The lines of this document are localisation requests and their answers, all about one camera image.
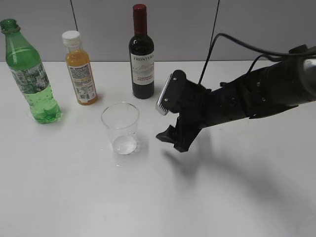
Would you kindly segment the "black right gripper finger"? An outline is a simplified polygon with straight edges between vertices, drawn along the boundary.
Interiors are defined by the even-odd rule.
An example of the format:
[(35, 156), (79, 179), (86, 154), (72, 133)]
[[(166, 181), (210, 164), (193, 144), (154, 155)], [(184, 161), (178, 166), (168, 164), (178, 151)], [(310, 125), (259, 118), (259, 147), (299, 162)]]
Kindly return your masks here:
[(176, 126), (169, 125), (169, 127), (164, 131), (156, 135), (156, 138), (161, 142), (166, 143), (178, 143), (179, 141), (179, 131)]

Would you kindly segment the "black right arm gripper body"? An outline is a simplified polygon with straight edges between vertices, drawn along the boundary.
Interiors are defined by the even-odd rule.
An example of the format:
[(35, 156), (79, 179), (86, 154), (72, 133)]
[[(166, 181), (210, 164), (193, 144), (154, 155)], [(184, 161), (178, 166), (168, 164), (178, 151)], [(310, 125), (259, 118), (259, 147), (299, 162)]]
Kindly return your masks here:
[(212, 91), (187, 80), (179, 106), (174, 132), (174, 148), (179, 152), (188, 151), (202, 129), (246, 118), (242, 96), (235, 81)]

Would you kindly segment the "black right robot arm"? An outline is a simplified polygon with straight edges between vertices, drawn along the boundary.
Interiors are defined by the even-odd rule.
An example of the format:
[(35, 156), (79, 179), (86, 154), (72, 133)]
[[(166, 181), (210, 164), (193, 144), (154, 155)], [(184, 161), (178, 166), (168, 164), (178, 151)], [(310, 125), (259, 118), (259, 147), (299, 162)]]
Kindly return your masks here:
[(273, 116), (316, 99), (316, 49), (301, 45), (293, 57), (248, 72), (211, 90), (189, 81), (175, 70), (157, 102), (162, 114), (178, 115), (175, 126), (159, 133), (162, 142), (186, 152), (199, 132), (239, 119)]

